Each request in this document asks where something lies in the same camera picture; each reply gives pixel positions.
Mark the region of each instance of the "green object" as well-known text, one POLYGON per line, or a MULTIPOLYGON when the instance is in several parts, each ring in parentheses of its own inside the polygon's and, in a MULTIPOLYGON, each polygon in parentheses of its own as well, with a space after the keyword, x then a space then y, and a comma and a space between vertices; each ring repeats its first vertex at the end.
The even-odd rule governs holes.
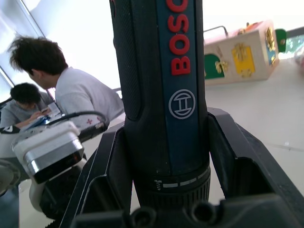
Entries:
POLYGON ((286 51, 286 40, 287 40, 287 32, 282 29, 276 29, 275 30, 275 35, 276 35, 276 41, 277 41, 277 46, 279 48, 279 52, 285 52, 286 51))
POLYGON ((205 79, 214 79, 225 77, 222 67, 220 67, 220 73, 216 69, 216 62, 220 62, 219 57, 213 54, 205 55, 205 79))

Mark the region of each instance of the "red bosch logo text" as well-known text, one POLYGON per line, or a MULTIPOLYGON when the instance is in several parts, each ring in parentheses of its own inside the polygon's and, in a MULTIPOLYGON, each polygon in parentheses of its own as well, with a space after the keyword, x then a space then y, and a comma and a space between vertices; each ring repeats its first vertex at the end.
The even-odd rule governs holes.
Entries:
POLYGON ((188 6, 188 0, 182 0, 181 5, 175 5, 173 0, 166 0, 166 3, 172 12, 180 13, 176 20, 172 15, 168 18, 168 28, 172 33, 175 33, 175 35, 170 39, 169 48, 173 54, 180 56, 171 61, 171 74, 174 76, 190 74, 190 60, 187 56, 183 56, 187 54, 190 48, 189 39, 184 34, 176 34, 180 30, 186 33, 189 29, 188 18, 185 14, 182 14, 188 6), (183 42, 184 47, 182 49, 176 48, 176 42, 178 41, 183 42))

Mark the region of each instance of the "table surface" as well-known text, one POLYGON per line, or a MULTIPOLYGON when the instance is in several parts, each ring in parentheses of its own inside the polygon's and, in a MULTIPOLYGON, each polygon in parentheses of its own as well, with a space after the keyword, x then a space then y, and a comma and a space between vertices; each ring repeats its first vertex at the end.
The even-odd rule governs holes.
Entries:
MULTIPOLYGON (((303 89, 304 76, 293 59, 287 59, 281 60, 266 81, 207 86, 206 101, 208 107, 230 113, 238 124, 261 140, 304 195, 303 89)), ((100 137, 96 137, 85 142, 88 156, 97 148, 99 140, 100 137)), ((209 200, 217 204, 224 196, 212 163, 211 170, 209 200)), ((31 205, 24 197, 26 194, 20 195, 20 227, 41 228, 49 223, 37 212, 29 213, 31 205)), ((133 189, 131 211, 137 207, 139 203, 133 189)))

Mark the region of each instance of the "man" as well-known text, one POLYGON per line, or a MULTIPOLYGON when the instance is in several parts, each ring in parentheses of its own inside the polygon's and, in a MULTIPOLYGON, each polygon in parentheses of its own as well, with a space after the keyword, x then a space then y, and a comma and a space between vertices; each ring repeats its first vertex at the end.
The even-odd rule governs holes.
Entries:
POLYGON ((116 92, 92 75, 68 67, 57 43, 46 38, 19 37, 13 41, 10 64, 26 71, 44 89, 55 88, 55 99, 64 114, 98 111, 95 115, 73 120, 83 129, 100 121, 106 125, 124 113, 123 102, 116 92))
POLYGON ((41 111, 54 102, 47 93, 40 92, 35 85, 29 83, 13 87, 10 96, 13 100, 1 110, 0 128, 16 124, 22 128, 42 116, 41 111))

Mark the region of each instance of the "white t-shirt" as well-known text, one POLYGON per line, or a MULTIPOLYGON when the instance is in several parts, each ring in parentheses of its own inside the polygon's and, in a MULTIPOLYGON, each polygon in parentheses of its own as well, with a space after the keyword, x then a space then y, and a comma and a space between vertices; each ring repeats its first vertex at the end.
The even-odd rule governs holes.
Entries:
POLYGON ((64 114, 83 111, 98 111, 102 117, 83 115, 72 119, 75 125, 85 129, 100 121, 109 123, 124 113, 123 101, 119 95, 92 75, 69 67, 57 82, 56 103, 64 114))

